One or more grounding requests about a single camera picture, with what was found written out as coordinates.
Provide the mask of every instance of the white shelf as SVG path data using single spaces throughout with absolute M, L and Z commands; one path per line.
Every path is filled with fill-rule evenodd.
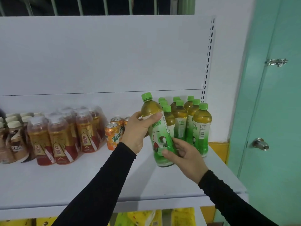
M 156 166 L 149 138 L 137 155 L 114 212 L 213 205 L 203 190 L 176 165 Z M 107 158 L 104 145 L 69 165 L 42 167 L 27 163 L 0 165 L 0 220 L 58 216 L 91 181 Z M 246 188 L 210 148 L 205 162 L 216 176 L 247 201 Z

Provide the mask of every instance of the left hand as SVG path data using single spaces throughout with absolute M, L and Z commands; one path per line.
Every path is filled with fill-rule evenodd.
M 143 147 L 143 138 L 148 132 L 149 126 L 160 120 L 162 113 L 158 112 L 145 120 L 139 120 L 141 112 L 134 113 L 126 125 L 121 142 L 127 145 L 135 154 Z

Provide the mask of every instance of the right hand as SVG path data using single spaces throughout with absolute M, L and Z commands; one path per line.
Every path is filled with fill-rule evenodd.
M 201 154 L 194 146 L 184 140 L 179 140 L 177 138 L 173 138 L 172 140 L 182 158 L 166 149 L 162 151 L 162 155 L 176 164 L 187 178 L 198 184 L 204 174 L 208 171 L 208 167 Z

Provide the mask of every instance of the barcode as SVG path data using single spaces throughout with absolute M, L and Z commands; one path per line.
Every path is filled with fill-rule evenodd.
M 200 139 L 204 139 L 205 137 L 205 132 L 200 132 Z

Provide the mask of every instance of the door latch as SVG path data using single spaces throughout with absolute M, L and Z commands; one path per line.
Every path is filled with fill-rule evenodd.
M 288 62 L 287 59 L 270 59 L 265 62 L 267 66 L 277 65 L 278 67 L 282 67 L 284 64 Z

